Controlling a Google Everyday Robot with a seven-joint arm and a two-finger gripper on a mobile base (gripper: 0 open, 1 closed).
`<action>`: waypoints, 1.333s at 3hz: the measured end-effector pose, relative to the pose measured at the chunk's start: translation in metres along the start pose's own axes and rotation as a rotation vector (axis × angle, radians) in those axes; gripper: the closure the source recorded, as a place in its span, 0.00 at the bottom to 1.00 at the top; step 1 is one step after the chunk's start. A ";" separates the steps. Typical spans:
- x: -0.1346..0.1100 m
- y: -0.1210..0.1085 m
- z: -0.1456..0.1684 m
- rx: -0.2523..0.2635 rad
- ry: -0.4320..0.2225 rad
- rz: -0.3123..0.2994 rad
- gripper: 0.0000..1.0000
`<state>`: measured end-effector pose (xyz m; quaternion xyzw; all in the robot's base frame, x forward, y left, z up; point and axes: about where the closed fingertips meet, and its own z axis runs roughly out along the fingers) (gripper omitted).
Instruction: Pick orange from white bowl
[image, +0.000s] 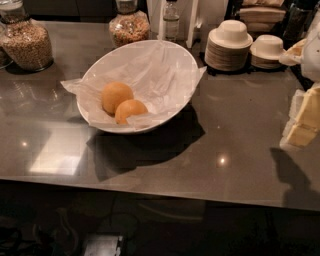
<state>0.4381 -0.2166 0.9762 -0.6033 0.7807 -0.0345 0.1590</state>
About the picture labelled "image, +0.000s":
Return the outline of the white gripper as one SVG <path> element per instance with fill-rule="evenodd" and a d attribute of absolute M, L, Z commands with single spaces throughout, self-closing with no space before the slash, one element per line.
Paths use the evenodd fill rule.
<path fill-rule="evenodd" d="M 287 66 L 299 64 L 303 77 L 320 82 L 320 22 L 307 37 L 284 51 L 279 62 Z M 320 84 L 306 92 L 298 89 L 292 97 L 289 120 L 280 140 L 281 148 L 304 148 L 320 131 Z"/>

